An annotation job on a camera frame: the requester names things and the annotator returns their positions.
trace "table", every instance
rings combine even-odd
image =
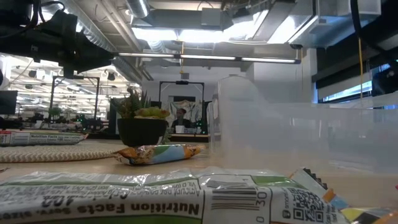
[[[121,141],[117,140],[96,140],[96,142],[122,144]],[[30,174],[34,171],[139,175],[161,174],[183,168],[204,169],[208,166],[222,167],[222,158],[211,156],[210,152],[205,150],[191,159],[148,166],[127,166],[113,158],[75,162],[0,164],[0,169],[10,168],[0,173],[0,180],[15,175]],[[398,209],[398,190],[395,189],[398,184],[398,175],[357,173],[353,175],[347,172],[317,174],[318,177],[322,178],[323,182],[327,183],[329,187],[333,188],[338,195],[342,196],[354,207],[390,207]]]

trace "ductwork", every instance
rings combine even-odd
[[[116,52],[117,49],[112,43],[104,36],[104,34],[98,29],[94,22],[81,10],[80,6],[77,5],[73,0],[60,0],[64,3],[67,11],[78,17],[78,26],[82,26],[84,34],[88,40],[96,44],[99,47],[104,48],[110,52]],[[43,8],[43,11],[54,14],[61,6],[58,4],[51,4]],[[141,83],[142,77],[139,74],[137,68],[134,68],[130,63],[121,57],[115,57],[112,61],[113,65],[123,74],[123,76],[130,82]]]
[[[127,0],[127,7],[135,18],[145,18],[150,12],[147,0]]]

